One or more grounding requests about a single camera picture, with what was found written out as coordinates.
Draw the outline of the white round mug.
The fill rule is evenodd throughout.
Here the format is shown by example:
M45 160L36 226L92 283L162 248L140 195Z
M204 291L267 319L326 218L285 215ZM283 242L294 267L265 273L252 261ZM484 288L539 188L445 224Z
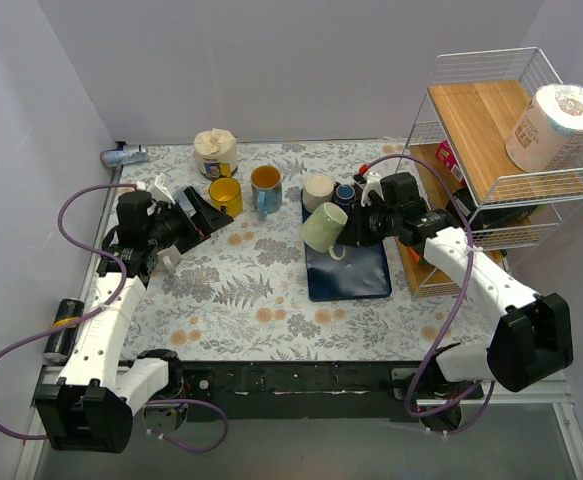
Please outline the white round mug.
M158 252L159 268L167 271L170 275L174 275L181 257L182 254L175 245L163 249Z

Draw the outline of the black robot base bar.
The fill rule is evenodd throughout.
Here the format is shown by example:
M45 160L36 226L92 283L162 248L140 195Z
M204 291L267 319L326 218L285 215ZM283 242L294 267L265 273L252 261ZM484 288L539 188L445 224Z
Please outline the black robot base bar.
M416 361L184 361L178 382L152 396L187 402L187 419L388 419L411 422L403 395Z

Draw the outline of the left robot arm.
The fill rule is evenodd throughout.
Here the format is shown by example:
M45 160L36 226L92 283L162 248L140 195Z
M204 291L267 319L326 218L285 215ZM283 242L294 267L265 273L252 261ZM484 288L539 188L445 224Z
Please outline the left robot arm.
M118 223L101 242L92 302L97 313L79 328L57 379L35 390L34 405L53 449L120 453L135 414L151 400L174 401L176 422L183 423L186 381L175 351L146 350L125 374L118 364L152 273L157 267L173 271L182 254L207 240L215 213L193 187L175 195L155 187L119 197Z

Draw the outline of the pale green mug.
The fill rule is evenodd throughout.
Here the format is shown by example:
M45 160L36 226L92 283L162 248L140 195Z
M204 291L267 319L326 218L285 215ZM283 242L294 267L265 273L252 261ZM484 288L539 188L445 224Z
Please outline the pale green mug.
M337 238L348 221L347 213L332 202L319 205L304 222L301 238L306 246L318 253L328 253L333 260L343 260L346 248L335 250Z

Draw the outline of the light blue patterned mug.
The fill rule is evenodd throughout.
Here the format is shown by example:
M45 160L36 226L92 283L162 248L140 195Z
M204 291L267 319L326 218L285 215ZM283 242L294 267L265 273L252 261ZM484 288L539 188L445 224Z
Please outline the light blue patterned mug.
M264 221L282 205L282 175L272 165L257 167L250 177L252 198L258 218Z

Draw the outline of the yellow mug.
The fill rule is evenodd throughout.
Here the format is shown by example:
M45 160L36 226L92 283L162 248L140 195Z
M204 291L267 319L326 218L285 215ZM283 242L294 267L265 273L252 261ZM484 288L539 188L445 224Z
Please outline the yellow mug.
M243 210L240 183L232 177L214 180L208 190L211 203L223 213L235 218Z

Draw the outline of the cream upside-down mug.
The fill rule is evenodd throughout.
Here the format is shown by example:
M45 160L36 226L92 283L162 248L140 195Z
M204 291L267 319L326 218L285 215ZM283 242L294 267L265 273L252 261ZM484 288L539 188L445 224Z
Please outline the cream upside-down mug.
M334 180L327 174L313 174L304 181L302 203L312 213L316 208L332 198L335 188Z

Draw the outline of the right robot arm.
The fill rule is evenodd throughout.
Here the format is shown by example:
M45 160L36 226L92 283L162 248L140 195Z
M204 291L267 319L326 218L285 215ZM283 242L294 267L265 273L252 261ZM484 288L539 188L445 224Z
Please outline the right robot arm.
M541 295L511 277L448 212L427 206L412 174L382 177L362 168L355 180L348 209L325 201L304 211L304 244L340 260L350 249L393 237L443 271L459 286L458 297L473 301L495 323L485 346L434 343L411 377L409 394L423 382L442 398L462 381L497 382L520 392L573 363L570 309L559 294Z

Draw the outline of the dark blue small mug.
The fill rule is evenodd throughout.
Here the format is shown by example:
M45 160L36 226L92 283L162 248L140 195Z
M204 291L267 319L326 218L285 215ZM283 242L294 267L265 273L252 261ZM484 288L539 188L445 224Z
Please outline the dark blue small mug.
M356 198L356 191L352 185L340 184L334 191L334 203L341 208L350 207Z

